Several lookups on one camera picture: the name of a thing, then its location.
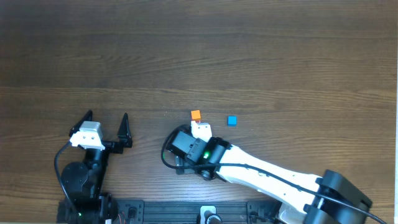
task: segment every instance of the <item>cube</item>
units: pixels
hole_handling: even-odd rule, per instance
[[[228,126],[236,126],[236,116],[228,116]]]
[[[201,120],[200,110],[191,111],[191,117],[192,121],[200,122]]]

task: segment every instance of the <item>cable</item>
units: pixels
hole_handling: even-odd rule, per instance
[[[72,203],[72,200],[70,200],[70,197],[69,197],[69,195],[68,195],[68,192],[67,192],[67,190],[65,189],[65,186],[64,186],[63,183],[62,183],[61,175],[60,175],[60,172],[59,172],[59,170],[58,170],[58,158],[60,157],[60,154],[61,154],[67,147],[69,147],[70,145],[71,145],[71,142],[68,141],[68,142],[57,152],[57,155],[55,155],[55,158],[54,158],[54,168],[55,168],[55,174],[57,175],[58,182],[60,182],[62,191],[63,191],[63,193],[65,194],[65,197],[67,198],[68,203],[70,204],[72,210],[73,210],[75,213],[77,213],[77,209],[76,209],[75,205]]]
[[[202,168],[214,168],[214,167],[221,167],[221,166],[230,166],[230,167],[243,167],[243,168],[246,168],[246,169],[256,170],[256,171],[261,172],[261,173],[263,173],[263,174],[265,174],[265,175],[267,175],[267,176],[269,176],[269,177],[273,177],[273,178],[275,178],[275,179],[277,179],[277,180],[279,180],[279,181],[281,181],[281,182],[283,182],[283,183],[285,183],[285,184],[287,184],[287,185],[289,185],[289,186],[291,186],[291,187],[294,187],[294,188],[296,188],[296,189],[299,190],[299,191],[303,191],[303,192],[306,192],[306,193],[308,193],[308,194],[312,194],[312,195],[314,195],[314,196],[316,196],[316,197],[324,198],[324,199],[329,200],[329,201],[331,201],[331,202],[334,202],[334,203],[337,203],[337,204],[346,206],[346,207],[351,208],[351,209],[353,209],[353,210],[355,210],[355,211],[357,211],[357,212],[362,213],[363,215],[366,215],[366,216],[369,217],[369,218],[372,218],[373,220],[377,221],[378,223],[387,224],[387,223],[386,223],[385,221],[383,221],[381,218],[379,218],[379,217],[373,215],[372,213],[369,213],[369,212],[367,212],[367,211],[364,211],[364,210],[362,210],[362,209],[359,209],[359,208],[357,208],[357,207],[354,207],[354,206],[352,206],[352,205],[349,205],[349,204],[347,204],[347,203],[345,203],[345,202],[342,202],[342,201],[340,201],[340,200],[331,198],[331,197],[329,197],[329,196],[322,195],[322,194],[320,194],[320,193],[318,193],[318,192],[314,192],[314,191],[312,191],[312,190],[306,189],[306,188],[301,187],[301,186],[299,186],[299,185],[297,185],[297,184],[294,184],[294,183],[292,183],[292,182],[290,182],[290,181],[288,181],[288,180],[285,180],[285,179],[283,179],[283,178],[281,178],[281,177],[279,177],[279,176],[277,176],[277,175],[275,175],[275,174],[273,174],[273,173],[271,173],[271,172],[268,172],[268,171],[266,171],[266,170],[260,169],[260,168],[258,168],[258,167],[250,166],[250,165],[247,165],[247,164],[222,163],[222,164],[203,164],[203,165],[195,165],[195,166],[173,166],[173,165],[167,163],[166,160],[164,159],[164,151],[165,151],[165,148],[166,148],[166,146],[168,145],[168,143],[169,143],[171,137],[172,137],[177,131],[179,131],[179,130],[181,130],[181,131],[187,131],[187,129],[183,129],[183,128],[186,127],[186,126],[188,126],[188,125],[184,124],[184,125],[181,125],[181,126],[175,128],[175,129],[167,136],[165,142],[163,143],[162,150],[161,150],[161,159],[162,159],[163,164],[165,164],[167,167],[169,167],[169,168],[171,168],[171,169],[176,169],[176,170],[177,170],[177,169],[182,169],[182,170],[185,170],[185,169],[202,169]]]

